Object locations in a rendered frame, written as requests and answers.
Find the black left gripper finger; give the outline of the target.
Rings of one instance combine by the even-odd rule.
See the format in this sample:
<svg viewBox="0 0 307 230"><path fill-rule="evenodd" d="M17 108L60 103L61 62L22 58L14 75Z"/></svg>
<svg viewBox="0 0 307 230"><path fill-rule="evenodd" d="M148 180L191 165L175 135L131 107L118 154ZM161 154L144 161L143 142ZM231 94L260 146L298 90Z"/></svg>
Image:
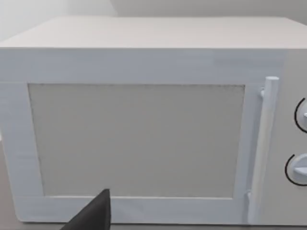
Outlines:
<svg viewBox="0 0 307 230"><path fill-rule="evenodd" d="M110 230L110 190L104 189L60 230Z"/></svg>

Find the pale microwave oven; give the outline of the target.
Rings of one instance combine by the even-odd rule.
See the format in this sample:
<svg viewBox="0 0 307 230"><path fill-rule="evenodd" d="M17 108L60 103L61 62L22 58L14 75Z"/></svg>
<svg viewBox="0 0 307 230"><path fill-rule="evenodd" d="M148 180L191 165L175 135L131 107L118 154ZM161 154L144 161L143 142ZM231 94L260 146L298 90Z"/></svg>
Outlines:
<svg viewBox="0 0 307 230"><path fill-rule="evenodd" d="M0 43L1 48L280 49L285 51L256 225L307 226L307 187L291 184L284 166L307 153L294 122L307 100L307 26L286 18L60 17Z"/></svg>

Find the pale microwave knob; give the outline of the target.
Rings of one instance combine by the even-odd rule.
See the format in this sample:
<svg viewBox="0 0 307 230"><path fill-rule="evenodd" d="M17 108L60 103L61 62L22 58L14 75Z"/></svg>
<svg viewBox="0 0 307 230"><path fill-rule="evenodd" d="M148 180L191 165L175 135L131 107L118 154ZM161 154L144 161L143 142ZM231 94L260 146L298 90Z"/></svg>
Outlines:
<svg viewBox="0 0 307 230"><path fill-rule="evenodd" d="M294 122L296 127L307 134L307 100L302 98L294 111Z"/></svg>
<svg viewBox="0 0 307 230"><path fill-rule="evenodd" d="M284 174L291 184L307 187L307 153L291 155L284 166Z"/></svg>

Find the pale microwave door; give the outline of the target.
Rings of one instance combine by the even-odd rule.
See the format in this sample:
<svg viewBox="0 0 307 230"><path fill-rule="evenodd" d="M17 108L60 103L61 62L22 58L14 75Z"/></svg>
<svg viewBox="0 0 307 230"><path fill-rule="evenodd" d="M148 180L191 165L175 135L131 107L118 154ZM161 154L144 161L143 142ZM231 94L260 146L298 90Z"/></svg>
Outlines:
<svg viewBox="0 0 307 230"><path fill-rule="evenodd" d="M22 222L103 189L116 224L243 224L280 49L1 48L0 134Z"/></svg>

